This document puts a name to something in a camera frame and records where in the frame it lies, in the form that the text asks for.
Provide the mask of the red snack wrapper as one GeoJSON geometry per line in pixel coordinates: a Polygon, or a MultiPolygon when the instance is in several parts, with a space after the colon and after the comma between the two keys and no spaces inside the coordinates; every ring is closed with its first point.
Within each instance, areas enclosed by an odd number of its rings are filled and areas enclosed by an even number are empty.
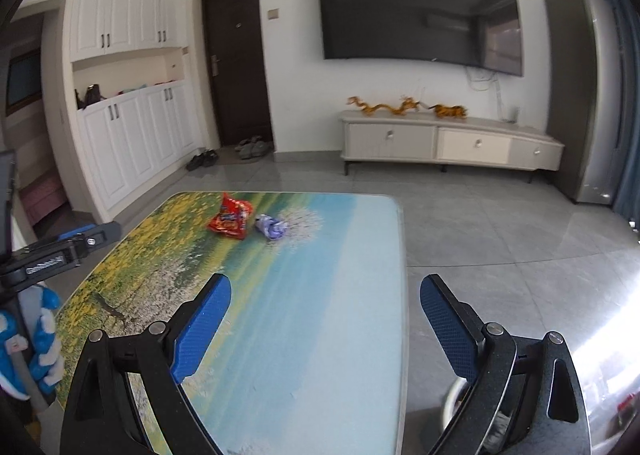
{"type": "Polygon", "coordinates": [[[218,212],[206,224],[209,231],[234,239],[244,239],[248,220],[253,215],[254,206],[249,201],[238,200],[228,193],[222,194],[218,212]]]}

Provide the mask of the purple wrapper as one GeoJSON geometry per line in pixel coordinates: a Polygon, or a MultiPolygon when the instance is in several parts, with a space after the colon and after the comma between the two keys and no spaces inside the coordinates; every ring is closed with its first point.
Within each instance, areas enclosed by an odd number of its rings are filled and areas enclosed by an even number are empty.
{"type": "Polygon", "coordinates": [[[288,232],[288,223],[270,215],[262,214],[255,218],[255,228],[269,241],[277,241],[288,232]]]}

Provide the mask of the white round trash bin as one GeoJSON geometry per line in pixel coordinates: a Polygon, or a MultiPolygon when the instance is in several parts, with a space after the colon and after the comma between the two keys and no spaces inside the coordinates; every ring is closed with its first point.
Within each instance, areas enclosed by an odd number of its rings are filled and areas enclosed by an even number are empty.
{"type": "Polygon", "coordinates": [[[440,432],[444,432],[450,421],[456,415],[458,408],[465,398],[465,394],[469,390],[469,382],[461,377],[454,379],[446,392],[444,401],[442,401],[442,410],[440,411],[440,432]]]}

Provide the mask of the black shoes pair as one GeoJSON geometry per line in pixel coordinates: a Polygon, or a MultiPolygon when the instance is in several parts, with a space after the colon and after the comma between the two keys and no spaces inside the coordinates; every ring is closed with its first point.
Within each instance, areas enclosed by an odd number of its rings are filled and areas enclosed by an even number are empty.
{"type": "Polygon", "coordinates": [[[186,164],[187,171],[194,171],[198,168],[208,168],[218,162],[218,154],[215,150],[206,150],[198,155],[194,155],[190,162],[186,164]]]}

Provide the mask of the grey slippers pair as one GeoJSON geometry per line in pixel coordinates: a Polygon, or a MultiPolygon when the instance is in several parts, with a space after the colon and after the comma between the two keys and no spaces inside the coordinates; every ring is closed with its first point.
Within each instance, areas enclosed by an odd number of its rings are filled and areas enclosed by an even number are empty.
{"type": "Polygon", "coordinates": [[[234,150],[240,160],[257,160],[272,150],[272,142],[264,140],[261,136],[254,136],[241,141],[234,150]]]}

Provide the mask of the landscape print table mat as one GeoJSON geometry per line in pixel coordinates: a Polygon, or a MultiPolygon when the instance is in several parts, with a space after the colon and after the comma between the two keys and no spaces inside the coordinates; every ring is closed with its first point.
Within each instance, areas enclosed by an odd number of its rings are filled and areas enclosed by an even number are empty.
{"type": "Polygon", "coordinates": [[[399,206],[360,194],[243,200],[284,221],[285,235],[209,230],[221,196],[204,191],[168,197],[134,227],[58,313],[67,367],[90,331],[140,333],[221,273],[231,302],[183,387],[224,453],[398,453],[407,383],[399,206]]]}

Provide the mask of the blue curtain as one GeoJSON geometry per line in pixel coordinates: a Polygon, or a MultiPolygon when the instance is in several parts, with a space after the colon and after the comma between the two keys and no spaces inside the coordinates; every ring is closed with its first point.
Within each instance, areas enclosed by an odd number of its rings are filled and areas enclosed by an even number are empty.
{"type": "Polygon", "coordinates": [[[631,0],[605,0],[612,9],[620,58],[620,122],[614,157],[612,209],[639,234],[639,11],[631,0]]]}

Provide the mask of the dark brown entrance door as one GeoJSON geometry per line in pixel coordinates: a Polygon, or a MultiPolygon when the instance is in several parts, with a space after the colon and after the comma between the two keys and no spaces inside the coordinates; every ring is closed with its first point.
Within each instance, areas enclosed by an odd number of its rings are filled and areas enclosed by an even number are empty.
{"type": "Polygon", "coordinates": [[[271,140],[259,0],[202,0],[202,12],[220,143],[271,140]]]}

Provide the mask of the white grey TV cabinet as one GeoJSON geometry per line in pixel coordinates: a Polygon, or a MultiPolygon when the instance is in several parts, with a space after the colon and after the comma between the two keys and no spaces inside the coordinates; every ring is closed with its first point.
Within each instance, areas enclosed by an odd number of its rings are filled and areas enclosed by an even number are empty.
{"type": "Polygon", "coordinates": [[[342,158],[352,163],[433,164],[521,171],[557,171],[564,145],[529,127],[467,118],[439,119],[341,112],[342,158]]]}

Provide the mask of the white router on cabinet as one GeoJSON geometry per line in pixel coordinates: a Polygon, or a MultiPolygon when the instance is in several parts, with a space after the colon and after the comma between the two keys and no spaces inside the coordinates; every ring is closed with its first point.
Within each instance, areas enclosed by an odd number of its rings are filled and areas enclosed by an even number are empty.
{"type": "Polygon", "coordinates": [[[514,106],[514,108],[510,108],[508,111],[506,121],[510,124],[516,124],[518,122],[518,115],[520,115],[520,109],[517,106],[514,106]]]}

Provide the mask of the golden tiger figurine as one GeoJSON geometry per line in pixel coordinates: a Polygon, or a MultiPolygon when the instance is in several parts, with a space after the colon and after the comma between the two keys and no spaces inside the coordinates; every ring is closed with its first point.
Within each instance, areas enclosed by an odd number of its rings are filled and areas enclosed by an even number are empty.
{"type": "Polygon", "coordinates": [[[442,105],[435,104],[430,106],[430,110],[437,118],[465,119],[468,117],[466,108],[461,105],[442,105]]]}

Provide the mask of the golden dragon figurine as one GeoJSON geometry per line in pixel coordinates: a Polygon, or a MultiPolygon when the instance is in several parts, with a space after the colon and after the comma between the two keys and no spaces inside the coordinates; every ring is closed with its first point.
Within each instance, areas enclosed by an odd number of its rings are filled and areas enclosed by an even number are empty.
{"type": "Polygon", "coordinates": [[[367,116],[372,116],[379,110],[388,111],[395,116],[405,116],[408,112],[420,110],[420,102],[414,100],[412,97],[403,97],[398,106],[386,103],[370,104],[360,99],[360,97],[349,97],[346,104],[356,106],[356,108],[360,109],[361,113],[367,116]]]}

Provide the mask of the grey tall refrigerator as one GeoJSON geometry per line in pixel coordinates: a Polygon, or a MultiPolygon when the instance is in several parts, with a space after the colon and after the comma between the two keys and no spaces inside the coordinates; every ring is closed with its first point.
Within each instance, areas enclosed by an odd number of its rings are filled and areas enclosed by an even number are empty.
{"type": "Polygon", "coordinates": [[[551,87],[547,134],[564,145],[555,186],[572,202],[610,206],[622,150],[622,59],[606,0],[546,0],[551,87]]]}

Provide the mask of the white wall cupboard unit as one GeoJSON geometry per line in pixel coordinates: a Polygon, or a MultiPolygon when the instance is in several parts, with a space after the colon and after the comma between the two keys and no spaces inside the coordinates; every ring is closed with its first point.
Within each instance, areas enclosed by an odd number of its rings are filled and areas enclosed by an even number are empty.
{"type": "Polygon", "coordinates": [[[23,0],[44,17],[42,83],[58,172],[74,209],[107,221],[201,146],[186,69],[184,0],[23,0]],[[104,101],[78,111],[98,84],[104,101]]]}

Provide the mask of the large black wall television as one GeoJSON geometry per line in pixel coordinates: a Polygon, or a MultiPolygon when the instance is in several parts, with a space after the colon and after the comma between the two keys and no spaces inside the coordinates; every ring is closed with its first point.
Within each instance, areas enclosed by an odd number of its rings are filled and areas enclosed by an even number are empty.
{"type": "Polygon", "coordinates": [[[523,74],[518,0],[319,1],[328,60],[419,60],[523,74]]]}

